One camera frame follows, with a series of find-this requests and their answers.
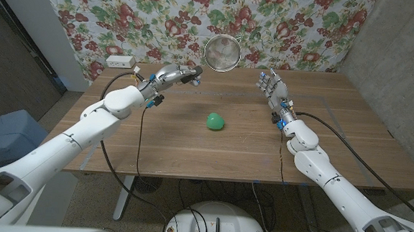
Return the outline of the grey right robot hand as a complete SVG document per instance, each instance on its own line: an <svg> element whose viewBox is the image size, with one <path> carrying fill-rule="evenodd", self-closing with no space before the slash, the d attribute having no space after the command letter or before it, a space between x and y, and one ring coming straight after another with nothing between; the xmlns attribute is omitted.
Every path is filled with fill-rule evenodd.
<svg viewBox="0 0 414 232"><path fill-rule="evenodd" d="M288 97L288 86L282 78L271 68L270 75L261 72L256 86L264 93L267 104L272 109L272 122L279 129L295 121L293 101Z"/></svg>

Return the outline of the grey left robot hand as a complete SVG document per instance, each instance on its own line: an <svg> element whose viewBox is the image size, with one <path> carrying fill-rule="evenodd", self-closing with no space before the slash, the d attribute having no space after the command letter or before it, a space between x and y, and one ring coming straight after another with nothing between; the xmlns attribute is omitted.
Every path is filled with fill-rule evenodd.
<svg viewBox="0 0 414 232"><path fill-rule="evenodd" d="M200 66L188 67L185 65L169 64L160 68L158 72L152 74L148 80L138 85L138 90L143 95L144 100L151 100L158 96L160 92L170 88L177 83L190 83L198 86L200 84L203 69Z"/></svg>

